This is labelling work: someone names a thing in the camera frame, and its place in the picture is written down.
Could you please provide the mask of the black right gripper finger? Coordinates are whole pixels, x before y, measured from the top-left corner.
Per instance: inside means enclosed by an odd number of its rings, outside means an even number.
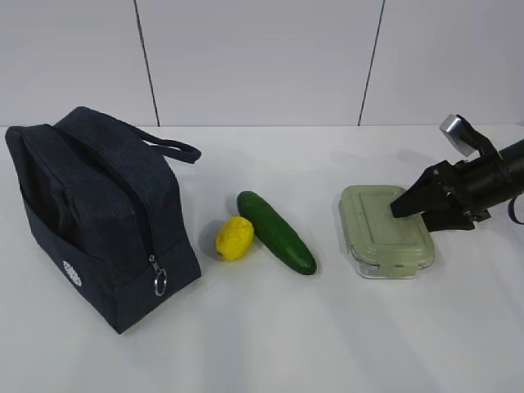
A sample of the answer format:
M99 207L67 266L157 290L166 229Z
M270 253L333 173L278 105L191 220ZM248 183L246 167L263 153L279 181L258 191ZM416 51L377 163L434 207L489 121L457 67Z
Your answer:
M424 203L421 205L421 210L423 221L429 232L445 230L470 231L475 228L474 223L470 220L462 206L439 206Z
M439 172L428 168L415 184L391 203L394 217L406 217L445 207L445 195L439 183Z

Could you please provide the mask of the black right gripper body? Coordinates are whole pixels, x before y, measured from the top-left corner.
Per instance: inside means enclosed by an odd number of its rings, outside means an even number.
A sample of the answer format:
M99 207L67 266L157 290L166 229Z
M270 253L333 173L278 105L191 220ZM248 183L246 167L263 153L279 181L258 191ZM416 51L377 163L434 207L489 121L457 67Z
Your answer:
M442 161L433 169L439 172L445 206L462 206L473 223L488 219L489 208L517 197L515 157L461 160L455 165Z

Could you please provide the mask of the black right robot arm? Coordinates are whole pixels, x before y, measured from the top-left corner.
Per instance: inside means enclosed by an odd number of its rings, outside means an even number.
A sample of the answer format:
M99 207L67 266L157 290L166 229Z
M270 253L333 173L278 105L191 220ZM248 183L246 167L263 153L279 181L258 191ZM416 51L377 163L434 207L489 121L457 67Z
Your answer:
M396 218L420 213L427 230L473 230L490 218L489 208L523 194L523 141L497 154L426 168L411 188L391 203Z

